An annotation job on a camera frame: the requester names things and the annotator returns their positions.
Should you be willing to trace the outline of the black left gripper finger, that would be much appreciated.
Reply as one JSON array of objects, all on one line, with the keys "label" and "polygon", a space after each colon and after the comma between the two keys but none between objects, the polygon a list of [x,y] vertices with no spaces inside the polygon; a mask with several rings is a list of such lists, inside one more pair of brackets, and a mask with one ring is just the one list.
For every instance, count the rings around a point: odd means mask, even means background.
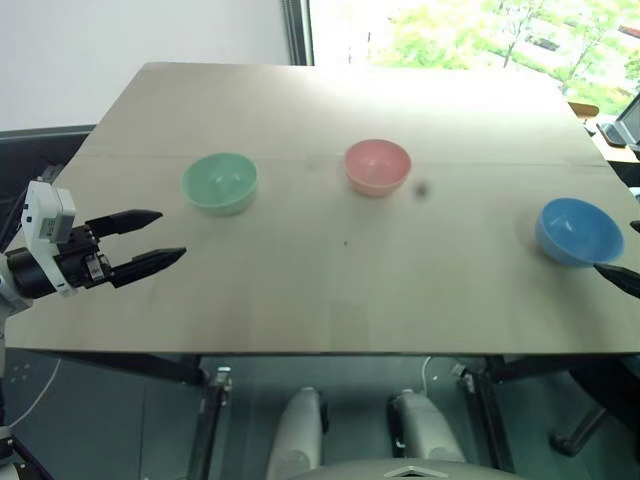
[{"label": "black left gripper finger", "polygon": [[142,229],[161,218],[163,214],[152,210],[126,210],[88,220],[85,224],[95,237],[122,235]]},{"label": "black left gripper finger", "polygon": [[129,262],[113,267],[108,282],[120,288],[155,275],[176,263],[186,251],[185,247],[166,248],[135,256]]}]

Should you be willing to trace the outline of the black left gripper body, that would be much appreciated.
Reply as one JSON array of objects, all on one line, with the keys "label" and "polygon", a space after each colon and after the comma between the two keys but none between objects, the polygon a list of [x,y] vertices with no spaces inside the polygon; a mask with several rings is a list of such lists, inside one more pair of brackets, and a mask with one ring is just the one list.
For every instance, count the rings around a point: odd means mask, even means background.
[{"label": "black left gripper body", "polygon": [[114,233],[114,223],[85,223],[71,230],[67,243],[58,245],[55,261],[71,287],[90,289],[112,279],[111,264],[99,242]]}]

